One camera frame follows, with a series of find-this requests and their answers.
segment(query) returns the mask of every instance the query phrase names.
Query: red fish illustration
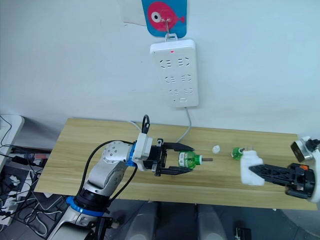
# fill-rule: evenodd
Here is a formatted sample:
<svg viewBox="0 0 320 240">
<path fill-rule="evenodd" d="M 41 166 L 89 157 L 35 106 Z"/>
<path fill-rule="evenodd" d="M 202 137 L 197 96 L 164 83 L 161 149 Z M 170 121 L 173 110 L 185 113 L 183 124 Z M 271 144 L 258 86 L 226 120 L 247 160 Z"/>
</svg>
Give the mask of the red fish illustration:
<svg viewBox="0 0 320 240">
<path fill-rule="evenodd" d="M 148 7 L 147 16 L 150 24 L 160 32 L 166 32 L 168 28 L 173 28 L 178 21 L 185 22 L 185 17 L 177 17 L 172 8 L 162 1 L 155 1 Z"/>
</svg>

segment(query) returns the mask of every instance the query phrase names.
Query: white wall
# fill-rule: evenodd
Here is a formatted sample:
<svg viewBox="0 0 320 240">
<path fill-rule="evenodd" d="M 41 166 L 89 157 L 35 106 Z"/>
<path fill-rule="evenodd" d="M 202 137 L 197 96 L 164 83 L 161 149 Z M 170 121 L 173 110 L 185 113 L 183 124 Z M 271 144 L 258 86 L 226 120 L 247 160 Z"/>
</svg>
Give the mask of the white wall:
<svg viewBox="0 0 320 240">
<path fill-rule="evenodd" d="M 197 44 L 194 126 L 320 137 L 320 1 L 189 0 Z M 69 117 L 186 125 L 149 47 L 116 0 L 1 0 L 0 109 L 26 117 L 17 143 L 53 147 Z"/>
</svg>

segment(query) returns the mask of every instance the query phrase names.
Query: bottle cap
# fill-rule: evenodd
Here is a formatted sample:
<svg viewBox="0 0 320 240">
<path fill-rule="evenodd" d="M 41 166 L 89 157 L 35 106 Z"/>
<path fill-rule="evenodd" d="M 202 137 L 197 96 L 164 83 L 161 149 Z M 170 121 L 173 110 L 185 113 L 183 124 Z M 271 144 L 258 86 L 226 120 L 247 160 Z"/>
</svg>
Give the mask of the bottle cap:
<svg viewBox="0 0 320 240">
<path fill-rule="evenodd" d="M 195 160 L 195 164 L 197 165 L 201 165 L 202 164 L 202 155 L 195 155 L 194 160 Z"/>
</svg>

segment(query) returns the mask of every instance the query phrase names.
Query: electrical outlet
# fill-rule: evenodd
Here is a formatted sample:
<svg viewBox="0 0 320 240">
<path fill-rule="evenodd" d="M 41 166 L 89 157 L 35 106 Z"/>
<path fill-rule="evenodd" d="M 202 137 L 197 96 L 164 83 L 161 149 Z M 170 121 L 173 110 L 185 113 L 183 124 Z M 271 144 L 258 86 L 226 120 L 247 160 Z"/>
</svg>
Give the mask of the electrical outlet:
<svg viewBox="0 0 320 240">
<path fill-rule="evenodd" d="M 196 45 L 191 39 L 154 43 L 150 47 L 165 100 L 172 107 L 199 104 Z"/>
</svg>

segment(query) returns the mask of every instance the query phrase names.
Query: wooden table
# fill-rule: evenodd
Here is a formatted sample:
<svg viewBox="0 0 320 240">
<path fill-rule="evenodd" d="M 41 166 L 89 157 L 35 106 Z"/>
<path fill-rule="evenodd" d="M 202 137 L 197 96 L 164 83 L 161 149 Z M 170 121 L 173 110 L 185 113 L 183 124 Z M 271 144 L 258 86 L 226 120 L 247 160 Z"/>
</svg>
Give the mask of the wooden table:
<svg viewBox="0 0 320 240">
<path fill-rule="evenodd" d="M 186 130 L 183 126 L 151 124 L 148 135 L 165 142 L 174 142 Z M 50 158 L 36 186 L 37 192 L 75 195 L 81 182 L 85 163 L 100 143 L 108 140 L 135 141 L 136 127 L 127 122 L 88 119 L 67 120 Z M 138 171 L 132 182 L 120 194 L 121 199 L 152 200 L 179 203 L 198 203 L 276 209 L 316 210 L 317 206 L 304 199 L 287 196 L 285 188 L 266 183 L 247 186 L 241 183 L 240 162 L 231 158 L 234 147 L 253 147 L 264 163 L 287 167 L 297 162 L 290 145 L 295 134 L 240 131 L 193 127 L 181 143 L 195 148 L 204 158 L 213 158 L 196 166 L 194 171 L 156 177 L 150 171 Z M 218 154 L 212 147 L 220 145 Z M 102 149 L 89 166 L 100 159 Z M 178 153 L 170 151 L 167 166 L 178 165 Z M 128 180 L 133 168 L 129 167 L 119 185 Z"/>
</svg>

